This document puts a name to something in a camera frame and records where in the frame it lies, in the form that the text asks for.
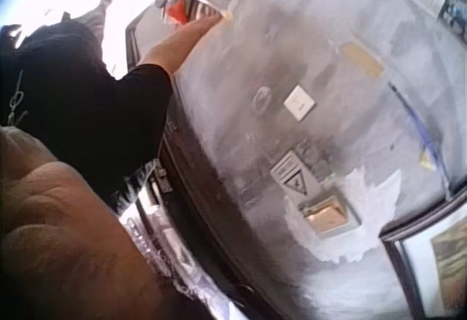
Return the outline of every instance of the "black sleeve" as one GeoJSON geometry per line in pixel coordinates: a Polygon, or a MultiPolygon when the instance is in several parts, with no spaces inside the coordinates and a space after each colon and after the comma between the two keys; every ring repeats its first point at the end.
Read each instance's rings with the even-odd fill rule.
{"type": "Polygon", "coordinates": [[[169,75],[159,66],[140,65],[115,81],[102,116],[109,127],[105,157],[125,176],[158,156],[172,94],[169,75]]]}

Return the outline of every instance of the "white sticker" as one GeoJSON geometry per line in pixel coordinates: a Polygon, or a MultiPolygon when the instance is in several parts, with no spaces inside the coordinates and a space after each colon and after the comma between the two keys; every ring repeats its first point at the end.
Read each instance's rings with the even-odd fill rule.
{"type": "Polygon", "coordinates": [[[287,110],[289,110],[298,121],[302,121],[315,104],[312,97],[310,97],[300,85],[297,85],[284,101],[287,110]]]}

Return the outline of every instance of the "black shirt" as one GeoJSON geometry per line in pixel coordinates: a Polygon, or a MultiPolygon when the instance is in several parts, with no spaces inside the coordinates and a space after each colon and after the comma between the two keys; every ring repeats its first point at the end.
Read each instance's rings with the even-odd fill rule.
{"type": "Polygon", "coordinates": [[[34,32],[14,55],[1,59],[1,124],[21,70],[24,99],[18,127],[76,168],[115,209],[112,194],[158,155],[171,96],[169,75],[141,65],[115,80],[85,26],[69,21],[34,32]]]}

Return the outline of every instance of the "warning sign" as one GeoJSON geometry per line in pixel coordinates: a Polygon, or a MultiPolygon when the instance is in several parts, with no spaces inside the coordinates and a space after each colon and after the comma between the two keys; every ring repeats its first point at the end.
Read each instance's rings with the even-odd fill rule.
{"type": "Polygon", "coordinates": [[[304,175],[301,171],[294,173],[289,179],[287,179],[284,182],[284,185],[306,196],[306,184],[304,175]]]}
{"type": "Polygon", "coordinates": [[[321,191],[320,183],[292,151],[271,169],[271,175],[296,203],[310,200],[321,191]]]}

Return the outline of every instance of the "person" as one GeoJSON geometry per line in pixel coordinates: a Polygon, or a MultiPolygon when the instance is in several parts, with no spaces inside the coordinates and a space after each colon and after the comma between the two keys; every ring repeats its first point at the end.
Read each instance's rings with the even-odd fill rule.
{"type": "Polygon", "coordinates": [[[121,199],[127,179],[146,176],[158,155],[171,77],[220,17],[178,28],[115,80],[102,61],[102,37],[93,32],[102,31],[111,0],[103,1],[89,15],[37,29],[17,50],[4,35],[1,124],[42,141],[120,213],[137,192],[121,199]]]}
{"type": "Polygon", "coordinates": [[[153,271],[85,180],[0,127],[3,319],[211,319],[153,271]]]}

